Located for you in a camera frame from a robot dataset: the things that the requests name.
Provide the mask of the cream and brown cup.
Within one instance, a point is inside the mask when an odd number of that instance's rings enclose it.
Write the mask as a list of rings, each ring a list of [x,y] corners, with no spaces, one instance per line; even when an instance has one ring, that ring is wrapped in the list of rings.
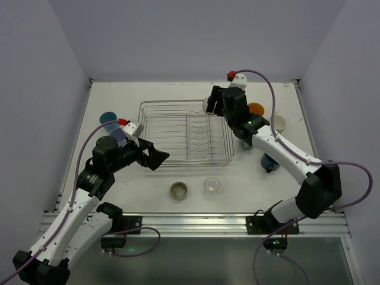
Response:
[[[207,115],[209,115],[209,116],[214,116],[213,111],[208,112],[208,111],[207,111],[207,108],[208,108],[208,98],[205,98],[205,99],[203,100],[203,102],[202,102],[202,109],[203,109],[204,113],[206,113]]]

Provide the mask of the floral white mug orange inside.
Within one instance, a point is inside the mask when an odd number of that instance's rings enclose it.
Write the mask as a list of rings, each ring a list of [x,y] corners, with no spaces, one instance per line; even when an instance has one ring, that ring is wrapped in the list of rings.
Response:
[[[250,113],[253,113],[259,116],[263,116],[265,114],[264,106],[259,103],[249,103],[248,106],[249,106]]]

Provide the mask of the lavender plastic tumbler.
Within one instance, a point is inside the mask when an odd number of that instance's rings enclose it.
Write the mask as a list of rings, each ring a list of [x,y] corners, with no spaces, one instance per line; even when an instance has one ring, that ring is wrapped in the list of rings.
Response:
[[[112,136],[116,139],[118,146],[120,146],[120,147],[124,147],[128,142],[128,139],[127,139],[125,133],[123,132],[122,128],[113,129],[110,132],[110,136]]]

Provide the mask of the speckled beige small cup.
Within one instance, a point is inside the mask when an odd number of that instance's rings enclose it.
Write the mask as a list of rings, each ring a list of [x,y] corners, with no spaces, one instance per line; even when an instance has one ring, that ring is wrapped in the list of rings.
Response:
[[[188,187],[184,182],[175,182],[170,186],[170,195],[174,200],[182,201],[187,197]]]

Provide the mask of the light blue plastic tumbler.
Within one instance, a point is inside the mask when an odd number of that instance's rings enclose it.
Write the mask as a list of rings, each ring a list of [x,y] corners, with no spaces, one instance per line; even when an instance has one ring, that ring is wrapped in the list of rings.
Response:
[[[117,117],[116,113],[114,113],[114,112],[105,112],[105,113],[101,114],[100,117],[99,117],[99,122],[101,124],[105,124],[106,122],[110,122],[110,121],[118,121],[118,117]],[[112,124],[104,126],[103,128],[105,129],[105,131],[108,134],[110,134],[115,129],[119,129],[120,126],[119,126],[118,123],[112,123]]]

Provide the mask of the yellow-green ceramic mug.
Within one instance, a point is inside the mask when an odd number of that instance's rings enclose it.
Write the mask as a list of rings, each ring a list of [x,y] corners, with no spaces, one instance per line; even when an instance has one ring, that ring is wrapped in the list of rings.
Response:
[[[276,133],[282,134],[283,131],[287,128],[287,120],[283,116],[275,112],[270,117],[271,127],[275,129]]]

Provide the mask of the small clear glass cup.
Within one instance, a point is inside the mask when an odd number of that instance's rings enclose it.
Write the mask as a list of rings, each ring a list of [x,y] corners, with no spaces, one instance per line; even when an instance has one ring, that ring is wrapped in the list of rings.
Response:
[[[204,181],[204,189],[208,194],[216,194],[220,189],[220,182],[217,178],[207,178]]]

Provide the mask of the dark blue glossy mug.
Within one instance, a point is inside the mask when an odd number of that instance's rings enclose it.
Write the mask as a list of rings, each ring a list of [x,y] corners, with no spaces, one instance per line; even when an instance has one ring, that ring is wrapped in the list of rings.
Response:
[[[264,153],[261,157],[261,166],[266,173],[271,173],[280,168],[280,165],[268,154]]]

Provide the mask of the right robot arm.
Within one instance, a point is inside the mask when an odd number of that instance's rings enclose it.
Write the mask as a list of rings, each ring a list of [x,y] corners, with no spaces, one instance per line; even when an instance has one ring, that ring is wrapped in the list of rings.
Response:
[[[241,88],[213,86],[205,111],[224,117],[237,138],[269,155],[300,185],[297,195],[276,203],[264,213],[268,224],[278,226],[302,216],[316,219],[341,198],[339,167],[323,166],[320,160],[302,153],[272,130],[268,120],[249,111]]]

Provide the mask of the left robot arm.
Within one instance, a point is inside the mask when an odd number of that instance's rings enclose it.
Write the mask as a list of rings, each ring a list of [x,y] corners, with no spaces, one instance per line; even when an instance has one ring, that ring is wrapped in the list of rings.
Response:
[[[101,202],[115,183],[114,174],[133,163],[156,170],[169,156],[143,139],[123,147],[111,136],[98,139],[71,197],[50,228],[28,251],[15,254],[12,262],[19,278],[28,284],[65,284],[75,256],[101,235],[124,229],[122,209]]]

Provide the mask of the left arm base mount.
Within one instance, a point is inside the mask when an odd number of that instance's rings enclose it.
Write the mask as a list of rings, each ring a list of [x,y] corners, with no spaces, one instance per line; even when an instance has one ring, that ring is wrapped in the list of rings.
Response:
[[[111,250],[115,253],[115,249],[123,248],[126,245],[128,233],[116,235],[116,232],[124,232],[132,230],[131,235],[139,235],[140,230],[137,230],[142,225],[141,216],[124,216],[121,215],[112,221],[112,227],[108,231],[108,235],[102,236],[100,246],[104,250]]]

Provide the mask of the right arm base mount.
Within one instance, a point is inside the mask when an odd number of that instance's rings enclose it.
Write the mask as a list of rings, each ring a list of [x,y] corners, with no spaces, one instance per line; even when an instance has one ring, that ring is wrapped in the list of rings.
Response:
[[[267,241],[263,247],[273,253],[283,254],[288,247],[289,235],[298,235],[300,233],[298,223],[293,222],[286,228],[284,223],[279,223],[274,217],[263,210],[257,210],[253,215],[245,217],[246,231],[249,235],[269,235],[277,231]]]

